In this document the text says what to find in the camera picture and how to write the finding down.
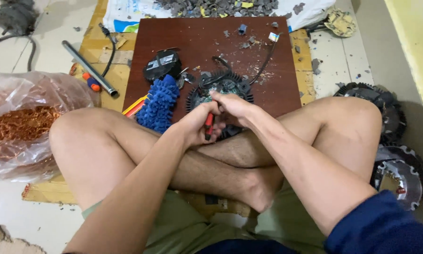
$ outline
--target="wooden board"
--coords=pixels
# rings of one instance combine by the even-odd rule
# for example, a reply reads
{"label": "wooden board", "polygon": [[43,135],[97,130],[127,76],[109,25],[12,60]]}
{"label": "wooden board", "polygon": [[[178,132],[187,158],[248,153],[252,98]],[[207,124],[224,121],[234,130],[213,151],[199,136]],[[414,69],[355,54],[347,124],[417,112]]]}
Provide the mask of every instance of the wooden board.
{"label": "wooden board", "polygon": [[[277,22],[279,27],[271,26],[273,22]],[[241,24],[247,25],[245,35],[239,35],[237,32]],[[225,36],[224,31],[228,31],[229,37]],[[268,39],[270,32],[282,35],[262,73],[263,78],[259,78],[258,83],[251,86],[254,104],[273,117],[299,109],[301,103],[285,17],[141,20],[124,108],[147,94],[150,83],[143,77],[142,70],[155,57],[158,50],[173,47],[180,49],[177,53],[182,62],[182,69],[189,67],[191,70],[195,66],[201,66],[200,70],[189,72],[197,79],[201,71],[213,73],[225,69],[220,63],[212,60],[212,56],[220,54],[224,54],[224,59],[228,63],[233,63],[231,64],[233,72],[248,75],[252,79],[271,50],[272,41]],[[260,43],[253,44],[249,48],[241,48],[243,43],[249,43],[248,39],[252,36]],[[180,120],[186,114],[186,98],[195,87],[196,85],[185,83],[173,111],[173,122]]]}

